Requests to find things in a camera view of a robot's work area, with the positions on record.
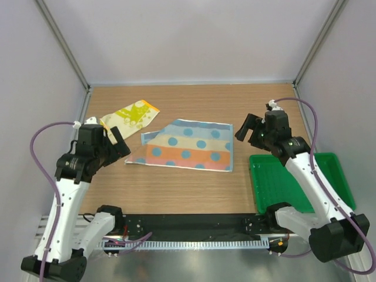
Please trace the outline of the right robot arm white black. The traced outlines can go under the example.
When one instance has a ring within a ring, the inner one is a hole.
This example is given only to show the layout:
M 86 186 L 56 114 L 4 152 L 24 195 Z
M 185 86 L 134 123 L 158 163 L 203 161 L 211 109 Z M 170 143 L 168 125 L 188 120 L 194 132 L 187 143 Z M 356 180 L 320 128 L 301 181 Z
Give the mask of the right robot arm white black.
M 367 246 L 369 220 L 355 214 L 323 175 L 311 148 L 303 137 L 293 136 L 283 110 L 271 110 L 259 117 L 249 113 L 236 132 L 242 141 L 252 131 L 249 143 L 271 152 L 295 178 L 314 209 L 314 214 L 297 211 L 282 202 L 267 208 L 265 227 L 273 233 L 287 229 L 305 239 L 315 257 L 329 262 L 358 253 Z

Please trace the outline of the yellow green printed towel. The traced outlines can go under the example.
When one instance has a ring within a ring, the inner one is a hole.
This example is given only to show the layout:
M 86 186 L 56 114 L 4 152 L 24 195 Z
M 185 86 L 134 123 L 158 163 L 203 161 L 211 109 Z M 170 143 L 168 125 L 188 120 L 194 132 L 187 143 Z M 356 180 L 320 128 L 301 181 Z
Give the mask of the yellow green printed towel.
M 99 119 L 100 124 L 109 131 L 117 127 L 123 139 L 127 139 L 139 130 L 148 126 L 159 114 L 160 110 L 145 100 L 139 100 L 131 105 L 107 114 Z

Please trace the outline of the blue polka dot towel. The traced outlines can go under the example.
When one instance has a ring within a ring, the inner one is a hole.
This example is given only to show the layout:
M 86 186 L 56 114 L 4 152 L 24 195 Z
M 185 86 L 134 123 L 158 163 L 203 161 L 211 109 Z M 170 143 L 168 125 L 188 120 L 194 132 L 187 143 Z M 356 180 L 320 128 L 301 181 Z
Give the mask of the blue polka dot towel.
M 126 164 L 232 172 L 233 125 L 176 119 L 159 131 L 141 134 L 141 147 Z

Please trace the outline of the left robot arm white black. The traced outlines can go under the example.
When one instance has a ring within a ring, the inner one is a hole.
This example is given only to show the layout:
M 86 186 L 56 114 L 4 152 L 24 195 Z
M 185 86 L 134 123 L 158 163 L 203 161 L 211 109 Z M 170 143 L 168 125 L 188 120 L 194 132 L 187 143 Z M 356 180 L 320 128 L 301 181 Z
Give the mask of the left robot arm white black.
M 71 126 L 78 130 L 78 137 L 56 162 L 55 176 L 47 176 L 55 197 L 45 231 L 34 254 L 21 262 L 21 270 L 40 281 L 81 281 L 97 244 L 109 233 L 120 234 L 125 226 L 121 208 L 103 205 L 89 225 L 74 235 L 93 176 L 129 155 L 130 149 L 116 126 L 108 128 L 94 117 Z

